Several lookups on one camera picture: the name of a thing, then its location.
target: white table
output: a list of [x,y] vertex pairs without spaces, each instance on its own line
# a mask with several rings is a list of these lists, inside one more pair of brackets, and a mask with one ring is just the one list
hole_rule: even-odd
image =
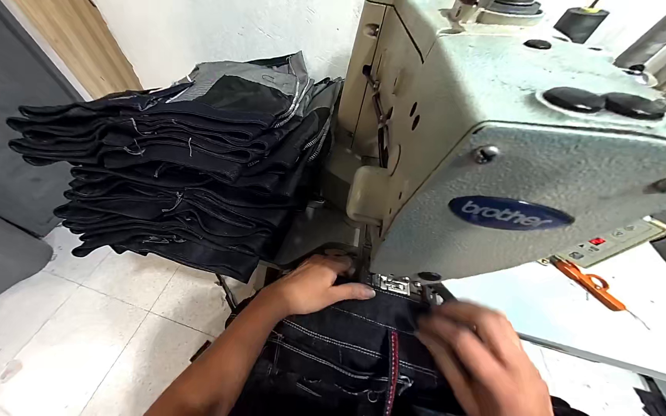
[[612,312],[553,266],[537,262],[444,285],[459,299],[503,311],[521,337],[666,381],[666,263],[651,244],[586,270],[629,312]]

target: white wall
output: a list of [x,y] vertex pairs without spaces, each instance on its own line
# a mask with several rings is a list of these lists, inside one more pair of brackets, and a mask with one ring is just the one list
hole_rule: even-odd
[[198,62],[302,50],[315,79],[345,76],[363,0],[93,0],[145,88]]

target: human hand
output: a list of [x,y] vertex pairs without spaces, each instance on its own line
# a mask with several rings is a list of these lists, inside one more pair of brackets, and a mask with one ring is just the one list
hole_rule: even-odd
[[417,336],[469,416],[553,414],[546,383],[504,315],[451,301],[420,320]]
[[300,267],[261,291],[283,302],[287,315],[317,312],[346,299],[371,299],[376,292],[363,283],[333,286],[338,275],[351,268],[348,257],[313,255]]

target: scissors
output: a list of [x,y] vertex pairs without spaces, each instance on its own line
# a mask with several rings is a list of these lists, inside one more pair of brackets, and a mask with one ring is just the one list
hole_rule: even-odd
[[586,275],[579,270],[579,267],[577,267],[576,264],[562,260],[556,256],[551,256],[549,260],[560,270],[560,272],[564,273],[565,276],[578,282],[592,296],[597,300],[600,300],[600,303],[605,305],[606,308],[615,312],[627,310],[626,306],[622,304],[620,300],[608,293],[610,285],[605,279],[598,275]]

